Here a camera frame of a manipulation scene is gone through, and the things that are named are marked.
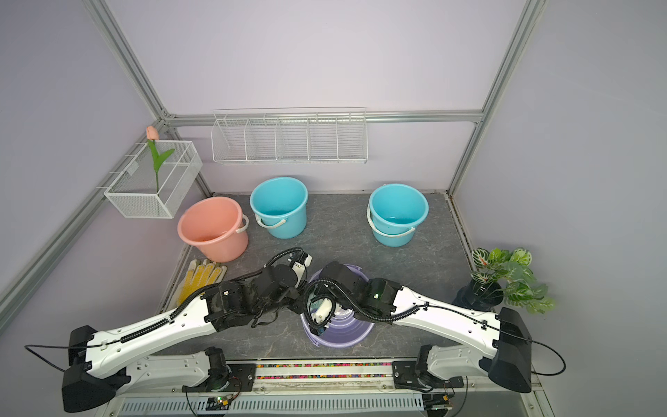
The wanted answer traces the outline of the purple bucket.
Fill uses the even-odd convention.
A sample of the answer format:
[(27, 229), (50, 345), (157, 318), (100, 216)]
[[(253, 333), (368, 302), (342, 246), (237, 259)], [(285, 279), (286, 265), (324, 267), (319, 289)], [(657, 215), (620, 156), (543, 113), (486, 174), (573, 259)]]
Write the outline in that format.
[(335, 316), (328, 323), (321, 335), (314, 335), (305, 316), (300, 316), (306, 336), (316, 347), (346, 349), (362, 342), (373, 330), (374, 324), (354, 317), (351, 309), (337, 309)]

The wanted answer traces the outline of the pink plastic bucket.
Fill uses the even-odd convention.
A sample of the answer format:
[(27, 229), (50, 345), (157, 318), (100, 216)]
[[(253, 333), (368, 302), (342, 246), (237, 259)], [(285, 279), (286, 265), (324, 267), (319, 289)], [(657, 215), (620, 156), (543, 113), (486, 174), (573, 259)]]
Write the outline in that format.
[(232, 262), (248, 248), (249, 220), (239, 203), (228, 197), (212, 197), (188, 208), (177, 233), (213, 262)]

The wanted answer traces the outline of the teal bucket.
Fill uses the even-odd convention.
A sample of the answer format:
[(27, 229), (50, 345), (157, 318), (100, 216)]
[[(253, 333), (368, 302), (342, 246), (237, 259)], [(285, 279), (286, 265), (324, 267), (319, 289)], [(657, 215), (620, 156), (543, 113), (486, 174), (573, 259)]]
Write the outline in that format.
[(283, 240), (297, 237), (306, 228), (307, 201), (307, 187), (293, 177), (262, 182), (249, 200), (257, 224), (271, 236)]
[(389, 247), (407, 245), (429, 213), (427, 198), (401, 183), (385, 184), (370, 196), (367, 221), (376, 240)]

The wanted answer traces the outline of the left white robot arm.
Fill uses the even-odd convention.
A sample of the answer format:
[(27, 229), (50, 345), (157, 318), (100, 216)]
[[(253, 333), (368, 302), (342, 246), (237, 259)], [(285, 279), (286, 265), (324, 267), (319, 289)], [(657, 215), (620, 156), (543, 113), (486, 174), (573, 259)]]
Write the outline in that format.
[(123, 328), (71, 331), (64, 371), (64, 411), (79, 413), (112, 400), (134, 379), (128, 366), (150, 354), (229, 328), (262, 325), (262, 316), (298, 304), (307, 267), (266, 265), (247, 278), (199, 288), (175, 309)]

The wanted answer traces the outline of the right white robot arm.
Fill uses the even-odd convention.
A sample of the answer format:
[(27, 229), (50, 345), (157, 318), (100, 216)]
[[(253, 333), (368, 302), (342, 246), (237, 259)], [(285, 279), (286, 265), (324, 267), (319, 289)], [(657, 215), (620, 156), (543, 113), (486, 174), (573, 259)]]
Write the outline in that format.
[(312, 333), (328, 326), (335, 309), (342, 307), (360, 321), (417, 328), (468, 348), (449, 354), (432, 346), (422, 354), (425, 371), (435, 378), (487, 375), (504, 389), (522, 394), (532, 390), (533, 339), (513, 309), (498, 314), (462, 309), (395, 281), (366, 281), (339, 262), (330, 262), (305, 285), (302, 306)]

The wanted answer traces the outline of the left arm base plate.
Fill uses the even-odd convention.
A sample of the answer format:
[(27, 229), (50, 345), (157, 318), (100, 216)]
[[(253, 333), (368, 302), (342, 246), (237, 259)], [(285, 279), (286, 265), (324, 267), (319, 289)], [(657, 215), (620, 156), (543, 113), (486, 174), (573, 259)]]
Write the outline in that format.
[(243, 393), (250, 392), (255, 383), (257, 367), (254, 363), (241, 362), (227, 365), (227, 370), (208, 375), (204, 382), (182, 386), (184, 393)]

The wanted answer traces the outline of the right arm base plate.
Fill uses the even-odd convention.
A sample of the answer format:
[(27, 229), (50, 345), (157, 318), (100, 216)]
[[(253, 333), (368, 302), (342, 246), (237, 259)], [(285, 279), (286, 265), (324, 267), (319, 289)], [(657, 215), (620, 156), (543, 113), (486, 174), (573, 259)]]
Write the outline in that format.
[(429, 374), (424, 366), (417, 361), (393, 361), (392, 377), (396, 389), (413, 390), (422, 393), (434, 389), (463, 389), (466, 381), (461, 376), (440, 379)]

